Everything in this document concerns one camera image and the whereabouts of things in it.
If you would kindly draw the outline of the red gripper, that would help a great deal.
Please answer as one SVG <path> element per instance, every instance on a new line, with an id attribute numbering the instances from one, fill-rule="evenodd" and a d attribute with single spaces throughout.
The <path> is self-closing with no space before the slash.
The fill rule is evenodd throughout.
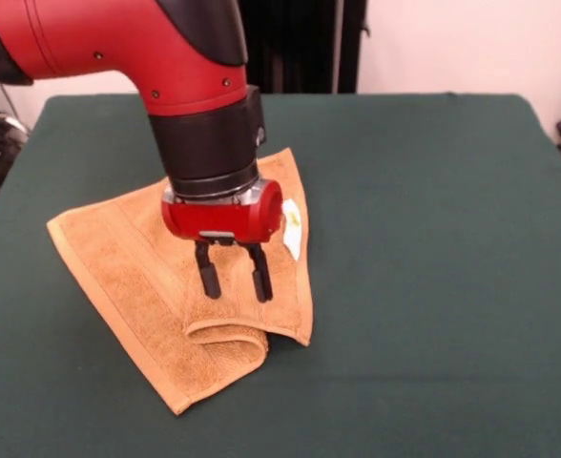
<path id="1" fill-rule="evenodd" d="M 267 258 L 260 243 L 267 242 L 281 227 L 283 195 L 280 185 L 260 178 L 236 195 L 213 200 L 184 200 L 171 186 L 164 189 L 161 211 L 169 231 L 189 240 L 233 239 L 246 246 L 254 264 L 252 272 L 259 302 L 273 299 Z M 195 256 L 204 294 L 219 299 L 221 290 L 215 265 L 209 258 L 207 241 L 197 241 Z"/>

